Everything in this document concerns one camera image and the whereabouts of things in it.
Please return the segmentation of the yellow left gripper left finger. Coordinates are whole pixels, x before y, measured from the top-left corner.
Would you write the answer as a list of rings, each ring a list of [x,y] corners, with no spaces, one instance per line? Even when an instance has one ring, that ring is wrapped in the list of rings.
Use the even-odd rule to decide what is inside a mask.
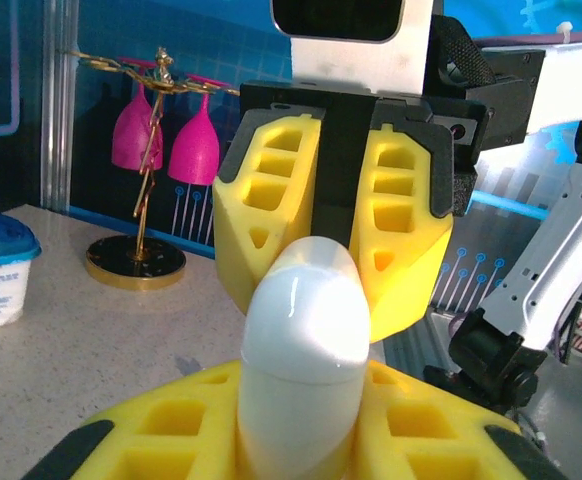
[[[237,479],[240,364],[182,377],[70,431],[28,479]]]

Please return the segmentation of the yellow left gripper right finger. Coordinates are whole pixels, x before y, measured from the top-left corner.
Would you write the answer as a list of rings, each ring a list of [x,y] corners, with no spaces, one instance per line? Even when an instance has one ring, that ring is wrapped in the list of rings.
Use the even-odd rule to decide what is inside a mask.
[[[367,367],[353,479],[561,479],[511,420],[389,366]]]

